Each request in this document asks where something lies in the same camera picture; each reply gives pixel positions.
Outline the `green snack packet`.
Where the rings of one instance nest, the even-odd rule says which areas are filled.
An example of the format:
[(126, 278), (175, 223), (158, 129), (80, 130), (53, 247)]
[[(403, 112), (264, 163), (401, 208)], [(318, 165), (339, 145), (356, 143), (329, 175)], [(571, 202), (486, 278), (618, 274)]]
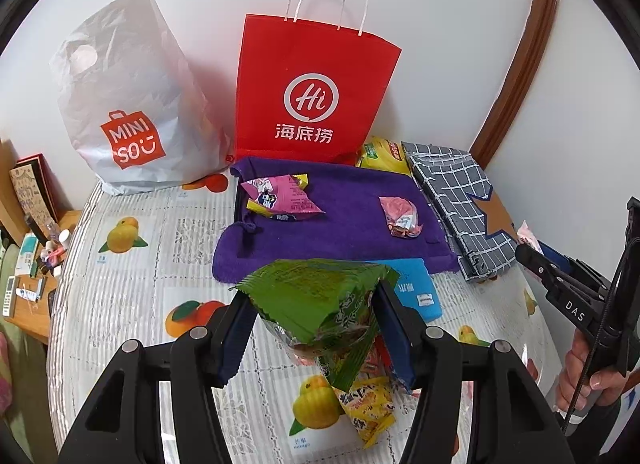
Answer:
[(395, 269), (378, 263), (277, 259), (234, 288), (250, 298), (291, 357), (318, 364), (330, 385), (346, 392), (380, 333), (374, 290), (398, 279)]

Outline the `grey checked fabric bag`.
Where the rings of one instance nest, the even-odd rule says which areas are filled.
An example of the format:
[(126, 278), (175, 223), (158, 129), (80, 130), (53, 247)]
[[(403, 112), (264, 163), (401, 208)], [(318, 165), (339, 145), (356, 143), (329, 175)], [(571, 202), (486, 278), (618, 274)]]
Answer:
[(468, 151), (404, 143), (411, 174), (459, 253), (465, 279), (497, 276), (515, 262), (514, 222)]

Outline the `blue tissue pack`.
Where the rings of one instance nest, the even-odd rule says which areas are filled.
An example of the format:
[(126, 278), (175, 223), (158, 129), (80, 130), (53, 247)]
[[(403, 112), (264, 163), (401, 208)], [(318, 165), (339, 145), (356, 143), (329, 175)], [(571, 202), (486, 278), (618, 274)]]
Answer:
[(426, 323), (442, 317), (435, 285), (422, 258), (381, 259), (398, 274), (394, 291), (401, 305), (416, 310)]

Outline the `yellow orange snack packet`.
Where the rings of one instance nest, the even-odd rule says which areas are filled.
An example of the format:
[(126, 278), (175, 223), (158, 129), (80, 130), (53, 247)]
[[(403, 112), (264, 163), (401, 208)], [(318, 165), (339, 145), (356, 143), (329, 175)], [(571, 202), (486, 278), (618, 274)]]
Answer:
[(347, 392), (334, 389), (335, 396), (363, 442), (365, 449), (395, 421), (392, 386), (387, 376), (356, 380)]

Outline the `wooden side table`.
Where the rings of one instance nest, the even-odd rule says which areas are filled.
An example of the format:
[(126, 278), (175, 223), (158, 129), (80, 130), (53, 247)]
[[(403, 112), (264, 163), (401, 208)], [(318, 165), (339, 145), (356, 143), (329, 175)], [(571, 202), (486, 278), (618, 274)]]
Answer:
[(30, 276), (18, 276), (16, 278), (16, 289), (25, 290), (38, 294), (38, 299), (30, 301), (25, 297), (16, 296), (14, 299), (13, 315), (7, 317), (6, 321), (20, 328), (23, 332), (32, 336), (43, 345), (49, 344), (51, 330), (51, 307), (49, 295), (58, 288), (58, 280), (61, 276), (55, 276), (51, 270), (42, 273), (36, 272), (35, 278)]

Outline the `pink wrapped candy packet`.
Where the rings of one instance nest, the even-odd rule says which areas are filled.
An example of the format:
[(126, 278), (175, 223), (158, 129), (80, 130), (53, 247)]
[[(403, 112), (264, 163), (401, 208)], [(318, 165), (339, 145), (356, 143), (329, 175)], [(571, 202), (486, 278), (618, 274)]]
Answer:
[(416, 206), (399, 197), (379, 197), (380, 206), (385, 215), (387, 229), (393, 237), (414, 239), (420, 236), (422, 226), (419, 224)]

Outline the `purple towel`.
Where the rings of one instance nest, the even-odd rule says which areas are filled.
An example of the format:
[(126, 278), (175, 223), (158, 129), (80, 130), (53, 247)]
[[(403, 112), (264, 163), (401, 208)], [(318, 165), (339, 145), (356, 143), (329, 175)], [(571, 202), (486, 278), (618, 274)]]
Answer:
[[(240, 282), (276, 259), (329, 258), (385, 261), (421, 258), (429, 273), (459, 270), (458, 255), (414, 180), (407, 175), (355, 166), (248, 157), (231, 166), (243, 184), (258, 177), (306, 174), (309, 199), (322, 213), (301, 221), (276, 221), (246, 208), (247, 192), (236, 191), (234, 222), (224, 229), (213, 257), (213, 277)], [(403, 198), (416, 206), (420, 236), (390, 234), (382, 197)]]

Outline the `yellow snack bag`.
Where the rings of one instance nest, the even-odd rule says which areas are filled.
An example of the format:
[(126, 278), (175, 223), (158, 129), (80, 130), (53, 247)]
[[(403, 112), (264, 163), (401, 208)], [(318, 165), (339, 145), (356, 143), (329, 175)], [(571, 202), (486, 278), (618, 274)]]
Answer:
[(361, 146), (356, 166), (361, 169), (411, 175), (401, 144), (375, 136)]

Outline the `framed picture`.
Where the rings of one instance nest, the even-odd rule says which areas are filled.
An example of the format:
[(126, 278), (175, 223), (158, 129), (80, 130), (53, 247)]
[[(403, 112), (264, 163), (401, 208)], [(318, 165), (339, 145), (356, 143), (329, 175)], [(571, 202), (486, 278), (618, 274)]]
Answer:
[(58, 223), (58, 207), (46, 160), (41, 153), (17, 160), (9, 177), (23, 212), (49, 236), (50, 226)]

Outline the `pink rabbit snack packet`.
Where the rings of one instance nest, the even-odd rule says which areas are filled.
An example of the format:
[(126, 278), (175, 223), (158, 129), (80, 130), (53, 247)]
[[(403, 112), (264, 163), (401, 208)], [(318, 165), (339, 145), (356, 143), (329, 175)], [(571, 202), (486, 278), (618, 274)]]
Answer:
[(306, 194), (307, 174), (259, 177), (244, 181), (247, 210), (275, 221), (302, 221), (323, 211)]

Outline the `red paper shopping bag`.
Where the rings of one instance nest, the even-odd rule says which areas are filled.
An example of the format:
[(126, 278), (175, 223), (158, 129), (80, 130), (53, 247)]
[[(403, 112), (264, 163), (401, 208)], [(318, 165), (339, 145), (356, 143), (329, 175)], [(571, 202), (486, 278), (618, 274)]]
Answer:
[(363, 28), (300, 18), (300, 6), (245, 17), (235, 157), (352, 164), (401, 50)]

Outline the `white plastic Miniso bag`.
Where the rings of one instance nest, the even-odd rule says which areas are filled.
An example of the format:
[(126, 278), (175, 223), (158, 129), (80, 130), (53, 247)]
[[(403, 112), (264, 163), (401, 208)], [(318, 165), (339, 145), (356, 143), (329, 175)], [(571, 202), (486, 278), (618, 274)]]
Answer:
[(115, 0), (50, 61), (70, 143), (110, 195), (221, 171), (230, 141), (155, 0)]

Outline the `brown wooden door frame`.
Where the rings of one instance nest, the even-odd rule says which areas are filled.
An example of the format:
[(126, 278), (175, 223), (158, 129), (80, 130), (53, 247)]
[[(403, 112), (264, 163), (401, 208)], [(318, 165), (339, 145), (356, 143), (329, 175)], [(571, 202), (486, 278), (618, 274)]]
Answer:
[(524, 30), (500, 92), (471, 146), (486, 169), (498, 151), (532, 86), (554, 25), (560, 0), (532, 0)]

